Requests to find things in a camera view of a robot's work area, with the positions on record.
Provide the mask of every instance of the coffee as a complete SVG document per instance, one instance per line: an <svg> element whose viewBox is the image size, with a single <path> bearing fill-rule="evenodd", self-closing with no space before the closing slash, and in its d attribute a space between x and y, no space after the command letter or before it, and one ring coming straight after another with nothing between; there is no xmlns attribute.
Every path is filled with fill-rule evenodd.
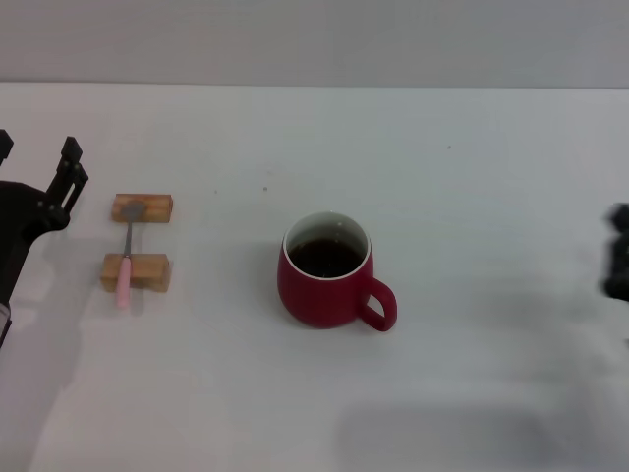
<svg viewBox="0 0 629 472"><path fill-rule="evenodd" d="M321 278L340 277L358 268L363 257L347 244L315 239L293 248L288 257L302 272Z"/></svg>

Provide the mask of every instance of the white wall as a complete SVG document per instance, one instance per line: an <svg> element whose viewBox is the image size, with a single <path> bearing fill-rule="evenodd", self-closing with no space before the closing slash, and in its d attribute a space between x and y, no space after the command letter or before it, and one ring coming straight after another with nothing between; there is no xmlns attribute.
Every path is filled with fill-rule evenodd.
<svg viewBox="0 0 629 472"><path fill-rule="evenodd" d="M3 0L0 80L629 87L627 0Z"/></svg>

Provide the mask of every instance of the red mug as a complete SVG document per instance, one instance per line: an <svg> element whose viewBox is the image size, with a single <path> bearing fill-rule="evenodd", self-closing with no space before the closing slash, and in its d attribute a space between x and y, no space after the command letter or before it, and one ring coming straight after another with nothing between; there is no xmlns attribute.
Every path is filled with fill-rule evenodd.
<svg viewBox="0 0 629 472"><path fill-rule="evenodd" d="M319 239L341 240L362 258L351 272L333 278L310 275L298 269L290 252ZM314 327L336 327L360 318L378 331L389 331L397 320L397 303L389 287L373 278L372 242L352 218L334 211L314 213L291 226L282 241L277 288L286 309L299 321ZM384 312L367 305L373 296Z"/></svg>

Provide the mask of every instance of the metal spoon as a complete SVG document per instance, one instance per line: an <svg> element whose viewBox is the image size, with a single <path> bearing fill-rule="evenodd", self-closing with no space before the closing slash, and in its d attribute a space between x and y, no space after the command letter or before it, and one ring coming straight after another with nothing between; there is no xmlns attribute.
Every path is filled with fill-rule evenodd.
<svg viewBox="0 0 629 472"><path fill-rule="evenodd" d="M116 304L118 308L128 308L131 305L131 237L132 225L142 216L146 204L142 202L129 202L121 210L121 214L127 220L127 240L125 253L120 263L118 272L118 284L116 285Z"/></svg>

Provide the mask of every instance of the table surface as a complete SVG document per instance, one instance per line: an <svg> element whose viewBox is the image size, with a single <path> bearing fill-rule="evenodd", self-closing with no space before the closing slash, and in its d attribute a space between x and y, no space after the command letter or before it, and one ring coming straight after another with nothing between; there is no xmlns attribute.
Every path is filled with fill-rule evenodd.
<svg viewBox="0 0 629 472"><path fill-rule="evenodd" d="M12 298L0 469L626 471L629 307L597 283L628 121L620 90L0 85L2 178L46 188L67 135L89 175ZM175 202L134 242L170 290L128 313L116 193ZM370 232L390 332L283 309L319 209Z"/></svg>

